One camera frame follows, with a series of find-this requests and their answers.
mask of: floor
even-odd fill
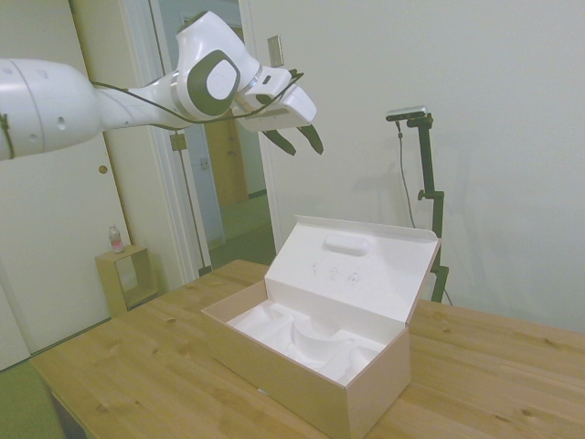
[[[0,438],[64,439],[47,392],[28,361],[0,372]]]
[[[214,269],[236,259],[266,265],[272,262],[276,251],[265,195],[222,208],[221,219],[227,240],[209,251]]]

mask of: plastic bottle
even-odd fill
[[[114,253],[122,253],[124,251],[120,231],[113,224],[110,226],[110,244]]]

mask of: open box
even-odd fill
[[[203,310],[212,355],[334,439],[361,439],[410,382],[430,230],[298,217],[264,281]]]

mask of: wooden table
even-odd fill
[[[32,359],[89,437],[325,438],[210,357],[199,311],[259,281],[233,262]],[[381,438],[585,438],[585,336],[420,301],[412,383]]]

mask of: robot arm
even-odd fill
[[[183,129],[232,110],[289,154],[276,130],[296,127],[323,152],[311,125],[316,108],[285,69],[263,67],[218,16],[206,12],[179,30],[176,71],[140,89],[94,88],[65,64],[0,59],[0,160],[53,151],[115,128]]]

